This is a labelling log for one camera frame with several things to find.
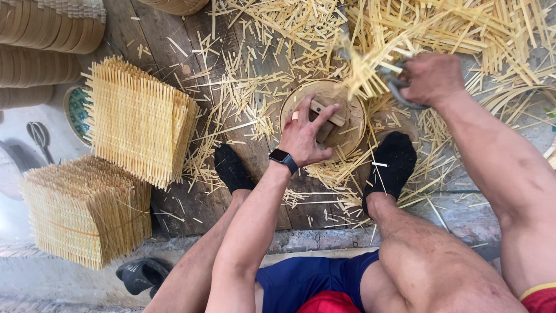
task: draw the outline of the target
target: stack of woven bamboo panels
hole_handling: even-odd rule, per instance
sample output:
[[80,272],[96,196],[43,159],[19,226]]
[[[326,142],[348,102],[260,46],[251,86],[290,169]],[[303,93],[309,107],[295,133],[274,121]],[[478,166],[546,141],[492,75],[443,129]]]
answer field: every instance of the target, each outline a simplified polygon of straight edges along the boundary
[[199,112],[193,99],[121,57],[83,76],[94,154],[159,188],[178,181]]
[[47,103],[52,98],[52,85],[29,88],[0,88],[0,110]]
[[0,62],[0,87],[62,84],[81,77],[81,65],[70,53],[0,45]]
[[151,186],[91,155],[21,180],[37,246],[99,270],[151,235]]
[[202,9],[209,0],[138,0],[174,15],[190,15]]
[[0,43],[91,53],[102,41],[102,0],[0,0]]

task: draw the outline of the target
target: person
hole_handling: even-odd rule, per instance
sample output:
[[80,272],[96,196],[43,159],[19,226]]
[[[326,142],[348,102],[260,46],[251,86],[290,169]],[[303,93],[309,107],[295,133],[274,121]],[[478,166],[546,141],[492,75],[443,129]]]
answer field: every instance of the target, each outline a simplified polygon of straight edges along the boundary
[[[372,168],[369,181],[380,171],[384,187],[367,185],[363,197],[365,213],[383,236],[377,252],[291,258],[259,269],[291,171],[271,160],[255,186],[233,150],[222,145],[215,164],[232,193],[230,206],[144,312],[555,312],[555,172],[530,142],[465,91],[456,56],[422,53],[406,66],[411,86],[402,95],[433,107],[446,121],[467,172],[498,217],[503,278],[450,233],[396,206],[416,159],[408,136],[399,132],[374,153],[376,162],[389,166]],[[300,103],[297,119],[288,118],[280,141],[300,167],[332,154],[316,146],[315,134],[337,106],[309,122],[310,100]]]

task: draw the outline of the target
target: smartwatch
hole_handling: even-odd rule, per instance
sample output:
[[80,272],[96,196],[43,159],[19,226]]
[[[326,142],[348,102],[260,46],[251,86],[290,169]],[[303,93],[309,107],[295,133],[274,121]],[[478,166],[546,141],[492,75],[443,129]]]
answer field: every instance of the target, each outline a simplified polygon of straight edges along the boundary
[[291,158],[290,154],[280,149],[274,149],[274,151],[269,155],[269,159],[287,165],[292,175],[299,168],[295,161]]

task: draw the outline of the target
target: black slipper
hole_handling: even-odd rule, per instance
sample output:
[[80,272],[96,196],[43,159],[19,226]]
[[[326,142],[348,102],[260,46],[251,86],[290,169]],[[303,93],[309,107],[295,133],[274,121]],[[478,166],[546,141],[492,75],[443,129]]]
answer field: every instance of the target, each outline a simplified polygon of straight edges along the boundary
[[216,173],[228,187],[230,193],[237,189],[255,189],[255,183],[249,177],[243,162],[236,152],[227,144],[220,144],[214,151]]
[[417,153],[413,149],[409,136],[399,131],[386,136],[384,141],[376,148],[374,155],[375,163],[385,164],[387,167],[371,165],[368,181],[373,186],[365,184],[361,204],[363,212],[367,215],[369,215],[366,201],[367,196],[372,192],[386,191],[387,194],[392,195],[398,200],[401,189],[413,174],[415,163],[417,162]]
[[151,299],[158,287],[168,277],[168,271],[157,261],[150,258],[140,258],[133,262],[125,263],[116,270],[116,276],[123,281],[127,291],[136,296],[143,290],[151,290]]

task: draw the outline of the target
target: scissors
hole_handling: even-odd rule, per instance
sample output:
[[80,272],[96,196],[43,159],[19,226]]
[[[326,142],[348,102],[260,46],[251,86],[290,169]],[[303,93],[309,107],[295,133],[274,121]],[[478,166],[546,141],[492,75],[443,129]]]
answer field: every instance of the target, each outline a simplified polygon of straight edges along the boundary
[[[407,58],[401,58],[396,62],[396,64],[394,64],[394,66],[407,70],[407,68],[405,67],[405,62],[407,60],[408,60]],[[377,69],[379,73],[381,73],[382,75],[384,75],[384,77],[388,79],[388,83],[386,85],[388,86],[390,92],[392,92],[392,95],[396,98],[396,100],[399,101],[399,103],[408,106],[412,109],[423,110],[429,108],[424,104],[413,103],[408,101],[406,98],[402,97],[402,95],[400,94],[400,88],[407,88],[411,85],[411,83],[399,80],[398,74],[396,74],[391,69],[388,69],[382,65],[379,65]]]
[[38,147],[41,148],[41,152],[46,158],[46,161],[48,161],[49,164],[54,164],[54,161],[52,160],[52,156],[50,155],[50,152],[48,151],[47,148],[48,131],[46,130],[46,127],[44,127],[44,125],[42,125],[42,123],[39,122],[28,122],[27,132],[29,133],[29,136],[33,138],[35,144],[37,144]]

